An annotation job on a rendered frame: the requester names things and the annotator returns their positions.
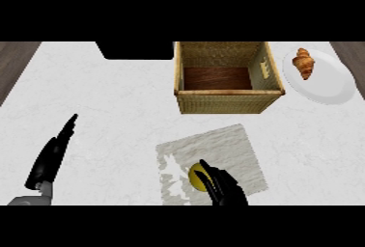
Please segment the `yellow lemon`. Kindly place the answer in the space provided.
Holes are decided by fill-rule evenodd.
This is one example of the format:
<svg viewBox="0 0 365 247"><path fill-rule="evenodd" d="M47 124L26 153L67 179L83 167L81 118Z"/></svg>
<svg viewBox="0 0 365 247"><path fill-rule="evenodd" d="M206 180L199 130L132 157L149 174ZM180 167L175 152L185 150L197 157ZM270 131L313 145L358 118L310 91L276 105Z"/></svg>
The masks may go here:
<svg viewBox="0 0 365 247"><path fill-rule="evenodd" d="M206 188L205 182L202 181L200 177L197 176L197 172L202 172L206 177L209 176L209 173L205 170L205 167L202 166L200 163L196 163L191 166L190 171L188 171L188 178L190 178L190 183L191 183L193 187L199 191L206 192L208 188Z"/></svg>

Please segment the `grey placemat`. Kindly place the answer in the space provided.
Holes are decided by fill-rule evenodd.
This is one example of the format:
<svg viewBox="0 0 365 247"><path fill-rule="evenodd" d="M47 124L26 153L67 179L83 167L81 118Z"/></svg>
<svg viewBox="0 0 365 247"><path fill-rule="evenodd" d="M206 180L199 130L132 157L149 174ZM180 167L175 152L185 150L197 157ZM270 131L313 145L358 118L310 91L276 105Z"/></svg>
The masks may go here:
<svg viewBox="0 0 365 247"><path fill-rule="evenodd" d="M188 178L190 168L202 159L228 171L248 196L268 189L242 123L160 144L156 150L165 206L208 206L212 203L209 193L194 188Z"/></svg>

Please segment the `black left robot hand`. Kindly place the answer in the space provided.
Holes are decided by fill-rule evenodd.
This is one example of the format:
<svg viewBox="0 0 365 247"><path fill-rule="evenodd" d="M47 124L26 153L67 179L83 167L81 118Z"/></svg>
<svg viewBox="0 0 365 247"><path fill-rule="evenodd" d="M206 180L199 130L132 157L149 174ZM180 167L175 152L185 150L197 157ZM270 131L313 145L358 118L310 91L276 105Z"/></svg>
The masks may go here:
<svg viewBox="0 0 365 247"><path fill-rule="evenodd" d="M39 189L39 183L54 182L58 176L69 142L75 134L75 126L79 115L75 114L67 121L60 135L55 136L44 147L36 158L24 187L30 190Z"/></svg>

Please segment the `black appliance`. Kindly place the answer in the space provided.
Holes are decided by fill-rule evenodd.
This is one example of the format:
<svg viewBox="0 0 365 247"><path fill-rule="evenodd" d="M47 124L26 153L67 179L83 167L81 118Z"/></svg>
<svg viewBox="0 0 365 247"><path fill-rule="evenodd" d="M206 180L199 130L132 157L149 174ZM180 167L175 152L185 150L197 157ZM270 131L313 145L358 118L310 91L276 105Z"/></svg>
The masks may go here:
<svg viewBox="0 0 365 247"><path fill-rule="evenodd" d="M109 60L172 60L175 45L171 41L98 41Z"/></svg>

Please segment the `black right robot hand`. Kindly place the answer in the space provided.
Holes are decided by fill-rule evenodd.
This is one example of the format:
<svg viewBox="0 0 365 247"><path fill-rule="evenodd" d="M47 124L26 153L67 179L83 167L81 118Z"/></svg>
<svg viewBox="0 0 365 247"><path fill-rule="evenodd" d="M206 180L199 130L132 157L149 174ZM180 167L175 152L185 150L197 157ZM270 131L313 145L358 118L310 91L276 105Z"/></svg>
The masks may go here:
<svg viewBox="0 0 365 247"><path fill-rule="evenodd" d="M234 176L227 170L214 167L205 159L200 160L200 164L206 173L196 171L196 175L206 186L214 206L248 206L246 192Z"/></svg>

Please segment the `brown croissant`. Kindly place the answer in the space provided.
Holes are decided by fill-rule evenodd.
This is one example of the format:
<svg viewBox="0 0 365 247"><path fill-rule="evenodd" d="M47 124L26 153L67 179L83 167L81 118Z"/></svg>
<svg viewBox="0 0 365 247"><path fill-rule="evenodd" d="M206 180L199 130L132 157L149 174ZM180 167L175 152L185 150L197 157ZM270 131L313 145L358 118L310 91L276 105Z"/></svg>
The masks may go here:
<svg viewBox="0 0 365 247"><path fill-rule="evenodd" d="M301 48L298 51L298 56L293 59L293 65L301 72L304 80L308 80L313 75L315 60L305 48Z"/></svg>

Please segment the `white plate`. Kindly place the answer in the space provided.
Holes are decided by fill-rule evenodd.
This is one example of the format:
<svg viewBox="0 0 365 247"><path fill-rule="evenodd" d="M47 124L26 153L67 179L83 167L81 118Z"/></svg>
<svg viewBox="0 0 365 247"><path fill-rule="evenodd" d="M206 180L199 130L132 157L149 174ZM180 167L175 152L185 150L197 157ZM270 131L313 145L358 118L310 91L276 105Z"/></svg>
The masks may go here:
<svg viewBox="0 0 365 247"><path fill-rule="evenodd" d="M313 101L321 104L345 104L357 91L355 78L342 61L329 53L311 49L314 70L308 80L293 65L298 51L293 50L283 60L283 72L295 90Z"/></svg>

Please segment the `wicker basket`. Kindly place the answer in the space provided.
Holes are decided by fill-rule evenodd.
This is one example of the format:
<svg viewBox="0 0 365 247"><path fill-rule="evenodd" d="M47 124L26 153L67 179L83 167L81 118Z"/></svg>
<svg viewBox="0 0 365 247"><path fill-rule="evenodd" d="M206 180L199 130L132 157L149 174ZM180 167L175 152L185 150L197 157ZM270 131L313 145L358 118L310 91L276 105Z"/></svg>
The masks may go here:
<svg viewBox="0 0 365 247"><path fill-rule="evenodd" d="M184 114L261 114L286 89L267 41L180 41L175 96Z"/></svg>

